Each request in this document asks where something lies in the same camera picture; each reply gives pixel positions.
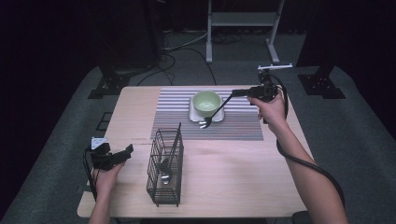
metal rack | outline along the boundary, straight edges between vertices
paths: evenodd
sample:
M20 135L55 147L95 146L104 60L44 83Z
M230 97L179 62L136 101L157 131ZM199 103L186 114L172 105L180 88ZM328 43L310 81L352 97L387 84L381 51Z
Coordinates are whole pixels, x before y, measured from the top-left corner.
M183 140L177 129L159 129L152 142L146 186L151 200L159 204L180 204Z
M274 39L284 3L285 0L280 0L277 12L212 12L212 0L208 0L206 62L213 62L213 26L272 26L272 33L270 38L266 39L266 44L273 63L280 63L274 47Z

black wire basket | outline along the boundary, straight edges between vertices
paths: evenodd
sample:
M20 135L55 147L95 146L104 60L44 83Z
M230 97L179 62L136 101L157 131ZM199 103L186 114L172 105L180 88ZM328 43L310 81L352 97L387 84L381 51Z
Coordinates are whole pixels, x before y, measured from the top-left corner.
M178 128L159 129L152 142L146 186L151 200L159 204L180 204L183 140Z

wooden table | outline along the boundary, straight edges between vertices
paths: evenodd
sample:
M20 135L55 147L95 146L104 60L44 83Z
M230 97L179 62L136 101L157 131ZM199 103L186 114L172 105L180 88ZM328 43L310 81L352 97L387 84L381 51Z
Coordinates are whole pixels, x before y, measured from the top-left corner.
M184 161L181 202L178 207L171 204L160 204L157 207L146 192L151 132L161 90L232 90L250 87L124 88L108 125L106 137L112 151L124 150L133 144L134 152L120 171L111 216L290 217L295 212L306 210L285 159L276 149L275 136L259 120L257 122L260 123L264 136L262 141L188 140L183 137ZM288 123L310 154L291 104ZM84 192L78 215L89 217L93 206L92 194Z

white shelf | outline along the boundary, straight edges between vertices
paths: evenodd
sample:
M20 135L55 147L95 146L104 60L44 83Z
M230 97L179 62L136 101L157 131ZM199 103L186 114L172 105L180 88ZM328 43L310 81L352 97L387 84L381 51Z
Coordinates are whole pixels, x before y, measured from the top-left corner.
M213 62L212 27L213 26L269 26L272 28L270 38L265 40L274 64L280 63L274 47L277 26L285 0L279 0L277 12L212 12L212 0L208 0L206 62Z
M212 26L273 26L275 12L213 12Z

black cable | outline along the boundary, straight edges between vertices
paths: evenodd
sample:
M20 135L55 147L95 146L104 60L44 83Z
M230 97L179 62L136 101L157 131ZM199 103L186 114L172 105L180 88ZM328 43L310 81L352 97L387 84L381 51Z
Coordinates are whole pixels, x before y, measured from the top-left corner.
M96 183L98 182L99 173L100 173L100 168L98 169L98 173L96 173L96 177L95 177L95 179L94 179L94 181L95 181L94 186L95 186L95 187L96 187Z
M207 36L207 32L204 33L203 35L199 36L199 37L196 37L195 39L193 39L191 41L188 41L188 42L184 43L184 44L181 44L181 45L178 45L178 46L175 46L175 47L172 47L172 48L163 48L163 50L164 51L172 51L172 50L175 50L175 49L180 49L180 48L186 47L188 45L192 45L192 44L195 44L195 43L200 43L200 41L204 40L206 36Z
M88 164L88 161L87 161L87 153L88 153L89 151L90 151L90 149L89 149L88 147L85 148L84 153L83 153L83 160L82 160L82 163L84 164L85 173L86 173L86 175L87 175L87 177L88 177L88 181L90 182L90 188L91 188L91 191L92 191L93 198L96 200L96 197L97 197L96 186L95 186L94 183L93 183L90 165Z
M241 35L236 36L238 38L234 37L233 35L213 35L212 42L216 45L231 45L242 40Z
M283 91L283 96L284 96L284 101L285 101L285 118L288 116L289 113L289 97L288 97L288 92L286 90L286 87L283 85L283 83L280 81L280 79L278 77L275 77L273 75L270 75L271 77L273 77L274 79L276 79L276 81L279 83L279 85L281 86L281 90ZM324 175L325 177L327 177L332 184L334 185L335 189L338 192L338 195L341 199L341 202L343 204L343 206L345 206L345 197L344 197L344 192L341 188L341 186L338 184L337 180L335 180L335 178L326 170L324 170L323 168L308 162L308 161L304 161L301 159L298 159L296 157L291 156L290 154L286 153L282 146L280 145L279 141L276 139L276 147L277 150L279 151L280 155L282 155L283 157L285 157L286 159L289 159L291 161L297 162L305 167L308 167L318 173L320 173L321 175Z
M168 78L168 80L170 81L171 85L173 86L173 79L170 79L170 77L167 75L167 74L172 74L172 73L166 72L166 70L172 68L172 67L175 65L176 59L175 59L175 57L173 57L172 55L169 55L169 54L164 54L164 55L173 59L172 64L169 65L169 66L166 67L166 68L161 68L161 67L158 65L158 68L160 69L160 71L153 72L153 73L151 73L151 74L146 75L145 77L143 77L143 78L136 84L136 86L139 86L140 84L142 84L142 82L143 82L144 80L146 80L147 78L152 77L152 76L154 76L154 75L156 75L156 74L159 74L159 73L161 73L161 72L164 72L164 73L165 73L165 75L167 76L167 78Z
M173 52L173 51L176 51L176 50L183 50L183 49L185 49L185 48L173 49L173 50L170 50L169 52ZM213 82L214 82L215 86L217 86L218 83L217 83L217 81L216 81L215 75L213 74L213 71L212 71L212 68L210 67L210 65L209 65L208 63L206 63L206 58L205 58L205 56L204 56L200 51L198 51L198 50L196 50L196 49L186 49L186 50L192 50L192 51L196 52L197 54L199 54L199 55L201 56L201 58L204 60L204 62L205 62L205 64L206 64L207 68L209 69L210 75L211 75L212 78L213 78Z

